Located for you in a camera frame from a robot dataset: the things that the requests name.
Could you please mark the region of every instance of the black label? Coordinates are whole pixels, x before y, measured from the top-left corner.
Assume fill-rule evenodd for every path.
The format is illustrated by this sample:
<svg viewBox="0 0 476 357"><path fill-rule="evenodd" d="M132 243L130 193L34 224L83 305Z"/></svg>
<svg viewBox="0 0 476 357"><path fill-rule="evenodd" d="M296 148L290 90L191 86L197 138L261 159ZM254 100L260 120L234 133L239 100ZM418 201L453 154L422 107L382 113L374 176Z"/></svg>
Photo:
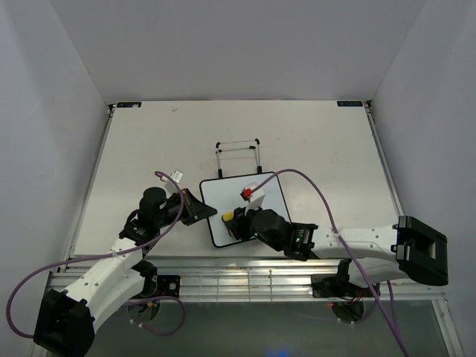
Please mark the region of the black label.
<svg viewBox="0 0 476 357"><path fill-rule="evenodd" d="M338 100L337 106L364 106L362 102L351 101L351 100Z"/></svg>
<svg viewBox="0 0 476 357"><path fill-rule="evenodd" d="M118 108L140 108L142 102L119 102Z"/></svg>

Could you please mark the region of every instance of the cable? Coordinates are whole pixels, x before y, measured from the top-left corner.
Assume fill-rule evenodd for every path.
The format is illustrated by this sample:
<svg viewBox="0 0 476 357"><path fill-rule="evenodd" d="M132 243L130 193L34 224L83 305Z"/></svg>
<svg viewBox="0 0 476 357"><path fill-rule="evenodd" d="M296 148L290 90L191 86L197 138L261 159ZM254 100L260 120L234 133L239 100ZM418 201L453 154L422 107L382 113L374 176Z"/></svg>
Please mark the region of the cable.
<svg viewBox="0 0 476 357"><path fill-rule="evenodd" d="M150 240L149 242L147 243L144 243L142 245L138 245L137 247L134 247L134 248L130 248L130 249L126 249L125 251L122 251L121 254L127 254L127 253L131 253L133 251L138 251L139 249L142 249L142 248L145 248L149 245L152 245L152 244L156 244L163 236L165 236L166 234L168 234L170 232L170 230L173 228L174 225L176 225L176 223L180 220L180 216L181 216L181 213L182 211L184 210L184 203L185 203L185 198L184 198L184 194L182 193L180 187L177 185L177 183L175 181L172 180L172 178L170 176L168 176L166 173L163 173L161 171L155 171L154 172L154 175L156 175L157 177L159 178L162 178L162 177L165 177L167 180L169 180L177 189L177 192L178 194L180 195L180 209L178 210L178 213L177 213L177 217L172 221L172 223L167 227L167 229L162 233L162 234L159 234L157 235L156 237L154 237L152 240ZM5 313L6 313L6 317L7 317L7 322L8 322L8 326L11 328L11 330L16 333L18 336L20 337L23 337L23 338L33 338L33 335L29 334L29 333L26 333L26 332L23 332L23 331L20 331L14 324L13 322L13 319L12 319L12 302L13 302L13 299L15 298L16 294L18 293L18 291L21 289L21 287L27 282L29 281L29 279L31 279L32 277L34 277L35 275L45 271L45 270L48 270L48 269L51 269L51 268L56 268L57 266L63 266L65 264L74 264L74 263L81 263L81 262L88 262L88 261L92 261L92 260L99 260L99 259L103 259L103 258L110 258L110 257L113 257L113 254L110 253L110 254L101 254L101 255L94 255L94 256L90 256L90 257L84 257L84 258L74 258L74 259L70 259L70 260L63 260L61 262L57 262L57 263L52 263L52 264L48 264L47 266L43 266L41 268L38 268L37 270L31 272L29 275L27 275L26 277L23 278L22 281L20 281L18 283L17 286L15 286L15 289L13 289L12 293L10 294L10 297L8 298L8 301L7 301L7 308L5 310Z"/></svg>
<svg viewBox="0 0 476 357"><path fill-rule="evenodd" d="M358 303L362 299L362 290L359 292L358 297L352 299L352 303Z"/></svg>
<svg viewBox="0 0 476 357"><path fill-rule="evenodd" d="M377 300L373 301L372 307L370 308L369 312L362 316L360 319L357 321L354 321L354 324L361 324L362 322L365 322L369 319L370 316L372 316L373 312L375 311L375 308L377 307Z"/></svg>
<svg viewBox="0 0 476 357"><path fill-rule="evenodd" d="M155 288L152 290L152 292L146 296L143 296L142 294L139 294L139 296L142 298L150 298L151 296L153 296L156 292L157 292L157 287L158 287L158 282L156 281L155 282Z"/></svg>
<svg viewBox="0 0 476 357"><path fill-rule="evenodd" d="M174 333L176 333L177 331L179 331L182 326L184 326L184 322L185 322L185 318L186 318L186 311L185 311L185 305L184 303L178 299L177 297L173 297L173 296L158 296L158 297L154 297L152 299L142 299L142 300L138 300L138 301L132 301L132 302L128 302L128 303L125 303L123 305L123 307L128 307L128 306L136 306L136 305L142 305L143 303L155 303L156 301L159 301L159 300L174 300L176 301L180 307L181 307L181 320L180 322L178 323L178 325L170 330L170 331L167 331L167 332L163 332L163 331L160 331L158 329L156 329L155 327L152 327L150 325L146 325L146 324L143 324L141 323L140 321L138 320L134 320L134 319L131 319L131 321L133 321L134 323L136 323L137 325L139 325L139 327L143 327L144 329L148 329L150 332L153 332L155 333L156 335L159 335L159 336L170 336L170 335L173 335Z"/></svg>
<svg viewBox="0 0 476 357"><path fill-rule="evenodd" d="M392 309L393 323L395 324L395 327L399 330L400 336L402 336L402 331L400 329L398 322L396 321L396 306L395 306L395 300L393 298L392 284L390 283L390 281L387 281L387 287L388 287L388 294L390 295L390 307Z"/></svg>
<svg viewBox="0 0 476 357"><path fill-rule="evenodd" d="M400 349L402 350L403 354L405 355L405 357L409 357L410 354L408 353L407 347L405 346L405 342L403 341L402 336L399 333L399 329L396 327L396 325L390 319L390 316L387 313L387 311L385 310L385 307L384 307L382 301L380 300L380 297L378 296L376 290L373 288L372 283L370 282L370 278L368 277L367 273L365 272L364 267L362 267L361 263L357 259L357 256L354 254L353 250L348 246L348 244L346 243L344 238L342 238L342 236L339 234L338 229L337 229L337 225L335 225L334 216L332 215L332 212L330 210L329 203L327 202L326 198L324 197L324 194L321 192L319 187L314 183L314 181L311 180L311 178L308 177L308 175L306 175L305 173L302 173L299 170L284 169L284 170L279 170L276 173L274 173L273 175L269 176L266 180L264 180L263 182L258 184L251 192L259 190L261 187L263 187L265 184L270 182L274 177L280 175L281 173L297 173L298 175L304 177L314 187L314 189L316 190L318 195L321 197L321 200L324 203L324 206L326 207L327 214L329 216L332 231L337 235L337 237L339 239L339 242L344 246L344 248L347 251L347 253L349 254L350 258L355 263L357 269L360 271L360 274L364 278L365 283L368 285L368 289L370 290L373 297L375 298L375 302L377 303L380 310L382 311L382 314L384 315L384 318L387 321L388 326L392 330L393 336L395 337L396 342L399 344Z"/></svg>

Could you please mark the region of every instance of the small sticker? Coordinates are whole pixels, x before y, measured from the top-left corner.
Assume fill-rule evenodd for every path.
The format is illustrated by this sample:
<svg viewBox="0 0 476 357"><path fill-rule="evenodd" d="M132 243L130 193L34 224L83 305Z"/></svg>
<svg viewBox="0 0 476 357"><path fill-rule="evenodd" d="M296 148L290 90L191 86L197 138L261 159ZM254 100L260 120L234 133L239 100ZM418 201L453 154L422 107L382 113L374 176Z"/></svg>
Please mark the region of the small sticker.
<svg viewBox="0 0 476 357"><path fill-rule="evenodd" d="M117 107L118 108L140 108L142 106L142 102L119 102Z"/></svg>
<svg viewBox="0 0 476 357"><path fill-rule="evenodd" d="M175 181L176 183L180 183L181 177L184 175L182 171L175 170L173 174L171 175L172 180Z"/></svg>
<svg viewBox="0 0 476 357"><path fill-rule="evenodd" d="M338 100L337 106L364 106L360 101Z"/></svg>

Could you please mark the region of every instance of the glass panel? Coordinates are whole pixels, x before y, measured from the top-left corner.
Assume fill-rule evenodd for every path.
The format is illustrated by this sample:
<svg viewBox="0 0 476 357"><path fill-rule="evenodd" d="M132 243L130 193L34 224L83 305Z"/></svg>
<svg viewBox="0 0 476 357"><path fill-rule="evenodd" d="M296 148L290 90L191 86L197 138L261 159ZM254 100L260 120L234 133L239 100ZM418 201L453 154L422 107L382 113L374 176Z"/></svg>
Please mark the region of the glass panel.
<svg viewBox="0 0 476 357"><path fill-rule="evenodd" d="M412 356L448 355L431 301L400 301L397 312ZM176 326L180 313L177 304L163 303L150 324L167 331ZM127 311L120 310L100 328L87 356L401 357L402 353L378 310L363 324L350 326L336 322L328 303L188 303L185 325L170 337L130 324Z"/></svg>

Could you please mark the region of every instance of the metal bracket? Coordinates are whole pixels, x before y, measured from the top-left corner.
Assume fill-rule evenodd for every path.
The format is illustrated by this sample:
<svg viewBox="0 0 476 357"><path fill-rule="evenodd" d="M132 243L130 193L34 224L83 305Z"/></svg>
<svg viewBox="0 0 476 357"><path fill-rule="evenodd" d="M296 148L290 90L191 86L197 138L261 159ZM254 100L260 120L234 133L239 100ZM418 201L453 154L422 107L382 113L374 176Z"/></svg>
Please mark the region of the metal bracket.
<svg viewBox="0 0 476 357"><path fill-rule="evenodd" d="M245 147L232 147L229 149L220 149L220 145L224 144L242 144L242 143L256 143L256 146L250 145ZM226 142L217 142L215 145L216 148L216 164L218 165L218 177L223 177L222 165L220 164L220 154L226 151L237 151L237 150L247 150L252 149L254 152L254 159L256 160L256 171L257 173L263 173L263 167L261 166L261 156L260 156L260 140L259 139L252 139L252 140L240 140L240 141L226 141Z"/></svg>
<svg viewBox="0 0 476 357"><path fill-rule="evenodd" d="M116 104L109 104L108 105L109 109L107 111L107 119L111 119L114 115L114 111L116 110Z"/></svg>
<svg viewBox="0 0 476 357"><path fill-rule="evenodd" d="M180 275L156 275L150 282L152 288L146 294L134 296L134 299L156 298L158 296L180 296Z"/></svg>

